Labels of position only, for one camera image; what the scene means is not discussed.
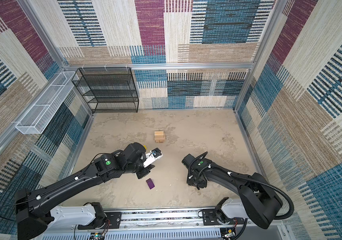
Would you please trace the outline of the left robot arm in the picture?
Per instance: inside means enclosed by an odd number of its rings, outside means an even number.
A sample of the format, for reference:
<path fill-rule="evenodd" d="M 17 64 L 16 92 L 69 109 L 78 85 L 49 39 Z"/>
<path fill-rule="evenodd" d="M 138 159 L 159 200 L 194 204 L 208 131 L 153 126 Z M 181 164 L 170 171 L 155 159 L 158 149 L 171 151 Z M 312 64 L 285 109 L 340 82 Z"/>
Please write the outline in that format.
<path fill-rule="evenodd" d="M 63 209 L 60 204 L 123 174 L 136 174 L 142 179 L 162 156 L 158 148 L 147 153 L 143 145 L 132 143 L 124 150 L 97 154 L 85 168 L 49 186 L 31 192 L 19 190 L 15 194 L 17 238 L 31 240 L 47 229 L 59 226 L 105 230 L 111 221 L 101 204 L 92 202 Z"/>

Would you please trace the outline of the wood block front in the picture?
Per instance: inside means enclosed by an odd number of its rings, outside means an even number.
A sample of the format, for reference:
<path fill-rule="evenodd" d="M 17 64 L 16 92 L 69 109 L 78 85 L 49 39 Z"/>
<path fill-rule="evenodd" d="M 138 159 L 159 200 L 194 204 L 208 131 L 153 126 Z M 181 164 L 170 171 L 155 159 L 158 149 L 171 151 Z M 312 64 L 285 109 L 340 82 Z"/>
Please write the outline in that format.
<path fill-rule="evenodd" d="M 160 137 L 161 135 L 162 135 L 162 132 L 161 132 L 161 131 L 155 131 L 155 133 L 154 133 L 155 138 L 158 138 L 158 137 Z"/>

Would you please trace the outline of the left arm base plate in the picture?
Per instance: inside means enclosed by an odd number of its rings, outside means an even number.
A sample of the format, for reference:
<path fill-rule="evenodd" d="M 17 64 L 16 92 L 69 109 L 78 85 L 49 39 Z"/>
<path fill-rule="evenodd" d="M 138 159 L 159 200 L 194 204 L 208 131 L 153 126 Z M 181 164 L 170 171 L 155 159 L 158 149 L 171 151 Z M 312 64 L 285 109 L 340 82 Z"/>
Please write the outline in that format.
<path fill-rule="evenodd" d="M 88 225 L 77 226 L 77 230 L 106 230 L 118 229 L 121 223 L 122 212 L 107 212 L 97 215 Z"/>

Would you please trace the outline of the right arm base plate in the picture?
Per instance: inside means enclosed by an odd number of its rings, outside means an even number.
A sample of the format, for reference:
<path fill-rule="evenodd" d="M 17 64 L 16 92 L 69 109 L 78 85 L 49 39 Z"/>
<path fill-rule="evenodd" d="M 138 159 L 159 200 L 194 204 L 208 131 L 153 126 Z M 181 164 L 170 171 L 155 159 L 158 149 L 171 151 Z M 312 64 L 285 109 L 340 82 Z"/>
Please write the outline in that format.
<path fill-rule="evenodd" d="M 227 217 L 222 210 L 216 209 L 202 209 L 197 213 L 199 218 L 203 219 L 204 226 L 213 226 L 213 225 L 235 225 L 235 224 L 244 224 L 244 218 L 229 218 Z"/>

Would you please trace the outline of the purple block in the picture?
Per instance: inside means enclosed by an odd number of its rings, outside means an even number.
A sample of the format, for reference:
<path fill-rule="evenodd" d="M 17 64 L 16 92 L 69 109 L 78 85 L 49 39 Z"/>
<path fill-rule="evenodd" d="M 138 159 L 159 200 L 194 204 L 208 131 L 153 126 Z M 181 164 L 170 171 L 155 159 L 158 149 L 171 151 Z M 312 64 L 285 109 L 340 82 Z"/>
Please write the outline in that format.
<path fill-rule="evenodd" d="M 150 190 L 152 190 L 155 187 L 155 184 L 154 184 L 152 179 L 147 179 L 146 183 L 147 183 Z"/>

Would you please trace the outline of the wood block pair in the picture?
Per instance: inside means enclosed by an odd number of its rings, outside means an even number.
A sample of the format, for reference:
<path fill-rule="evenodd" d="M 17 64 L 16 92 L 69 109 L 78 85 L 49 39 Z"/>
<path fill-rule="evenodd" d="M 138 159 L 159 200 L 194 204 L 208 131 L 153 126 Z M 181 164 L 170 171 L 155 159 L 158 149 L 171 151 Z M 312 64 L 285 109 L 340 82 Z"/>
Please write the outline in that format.
<path fill-rule="evenodd" d="M 165 138 L 161 138 L 161 139 L 155 139 L 156 143 L 164 143 L 165 142 Z"/>

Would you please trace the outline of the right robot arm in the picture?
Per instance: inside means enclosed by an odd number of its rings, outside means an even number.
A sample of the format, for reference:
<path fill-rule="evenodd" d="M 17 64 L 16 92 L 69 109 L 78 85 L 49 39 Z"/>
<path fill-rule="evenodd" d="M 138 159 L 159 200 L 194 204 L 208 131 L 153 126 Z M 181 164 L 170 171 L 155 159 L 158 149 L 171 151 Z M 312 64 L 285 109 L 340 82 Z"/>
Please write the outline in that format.
<path fill-rule="evenodd" d="M 208 182 L 214 182 L 233 191 L 240 197 L 247 217 L 258 227 L 267 229 L 283 207 L 275 187 L 258 173 L 250 176 L 233 172 L 207 159 L 206 155 L 184 157 L 186 183 L 200 190 L 207 187 Z"/>

